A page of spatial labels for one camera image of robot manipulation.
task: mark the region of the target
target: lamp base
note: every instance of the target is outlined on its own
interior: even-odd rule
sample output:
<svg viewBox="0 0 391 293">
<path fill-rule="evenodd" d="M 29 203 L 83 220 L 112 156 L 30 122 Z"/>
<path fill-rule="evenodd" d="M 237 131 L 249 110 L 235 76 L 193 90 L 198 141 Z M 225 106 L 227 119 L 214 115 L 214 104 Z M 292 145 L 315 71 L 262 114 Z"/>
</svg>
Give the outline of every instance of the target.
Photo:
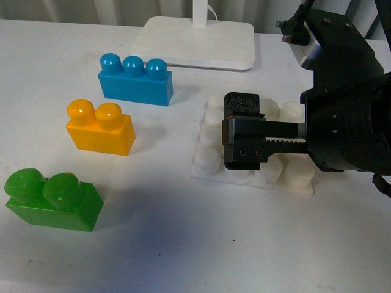
<svg viewBox="0 0 391 293">
<path fill-rule="evenodd" d="M 131 54 L 145 62 L 162 58 L 169 65 L 244 71 L 255 62 L 254 28 L 248 23 L 150 18 L 131 45 Z"/>
</svg>

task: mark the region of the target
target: toy block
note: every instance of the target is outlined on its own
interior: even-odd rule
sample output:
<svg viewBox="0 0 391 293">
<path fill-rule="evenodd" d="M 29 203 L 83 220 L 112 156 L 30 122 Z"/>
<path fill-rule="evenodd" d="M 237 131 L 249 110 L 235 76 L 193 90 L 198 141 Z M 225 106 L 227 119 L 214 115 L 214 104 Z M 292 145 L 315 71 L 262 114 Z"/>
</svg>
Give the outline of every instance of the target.
<svg viewBox="0 0 391 293">
<path fill-rule="evenodd" d="M 90 101 L 77 99 L 67 109 L 67 130 L 79 150 L 129 155 L 136 139 L 132 120 L 121 107 L 104 103 L 96 110 Z"/>
<path fill-rule="evenodd" d="M 98 74 L 104 97 L 168 106 L 173 94 L 172 74 L 167 64 L 159 58 L 151 59 L 144 67 L 138 56 L 121 60 L 107 53 L 100 59 L 102 71 Z"/>
<path fill-rule="evenodd" d="M 5 182 L 6 206 L 32 225 L 91 232 L 103 201 L 92 183 L 72 173 L 45 178 L 34 168 L 16 171 Z"/>
<path fill-rule="evenodd" d="M 294 194 L 313 194 L 315 166 L 307 154 L 275 154 L 256 171 L 228 170 L 222 152 L 224 95 L 209 98 L 200 130 L 190 177 L 239 186 L 281 190 Z M 271 99 L 260 101 L 260 112 L 268 121 L 304 121 L 302 105 L 285 103 L 281 109 Z"/>
</svg>

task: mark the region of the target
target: white table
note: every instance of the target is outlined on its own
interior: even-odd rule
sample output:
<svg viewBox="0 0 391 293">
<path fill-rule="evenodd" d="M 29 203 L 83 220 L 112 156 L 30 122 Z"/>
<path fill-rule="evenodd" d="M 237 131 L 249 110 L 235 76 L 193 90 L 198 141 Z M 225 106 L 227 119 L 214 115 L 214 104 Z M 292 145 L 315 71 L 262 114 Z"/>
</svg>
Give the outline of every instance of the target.
<svg viewBox="0 0 391 293">
<path fill-rule="evenodd" d="M 391 200 L 370 173 L 317 172 L 315 194 L 189 177 L 207 99 L 258 93 L 280 106 L 312 87 L 279 35 L 256 34 L 247 72 L 170 67 L 169 107 L 118 101 L 128 157 L 79 151 L 74 99 L 106 102 L 99 58 L 141 28 L 0 20 L 0 183 L 26 167 L 72 172 L 105 200 L 95 231 L 28 225 L 0 190 L 0 292 L 390 292 Z M 391 70 L 386 42 L 372 41 Z"/>
</svg>

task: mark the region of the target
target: green toy block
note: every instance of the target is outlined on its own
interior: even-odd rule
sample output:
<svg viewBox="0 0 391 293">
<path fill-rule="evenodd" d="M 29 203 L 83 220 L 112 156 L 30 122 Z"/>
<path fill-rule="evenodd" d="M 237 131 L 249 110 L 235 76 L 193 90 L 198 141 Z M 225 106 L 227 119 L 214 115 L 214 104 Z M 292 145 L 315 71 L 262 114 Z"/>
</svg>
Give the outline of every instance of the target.
<svg viewBox="0 0 391 293">
<path fill-rule="evenodd" d="M 103 202 L 92 183 L 72 173 L 44 178 L 33 168 L 12 174 L 4 186 L 6 206 L 29 224 L 92 231 Z"/>
</svg>

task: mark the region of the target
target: yellow toy block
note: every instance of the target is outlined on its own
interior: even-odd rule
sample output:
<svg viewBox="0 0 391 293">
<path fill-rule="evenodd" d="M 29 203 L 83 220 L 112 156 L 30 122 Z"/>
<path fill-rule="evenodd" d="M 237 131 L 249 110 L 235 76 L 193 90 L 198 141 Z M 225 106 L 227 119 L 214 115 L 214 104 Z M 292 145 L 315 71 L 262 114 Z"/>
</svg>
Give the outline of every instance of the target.
<svg viewBox="0 0 391 293">
<path fill-rule="evenodd" d="M 79 150 L 129 155 L 136 139 L 132 120 L 121 107 L 104 103 L 96 110 L 90 101 L 77 99 L 67 109 L 67 130 Z"/>
</svg>

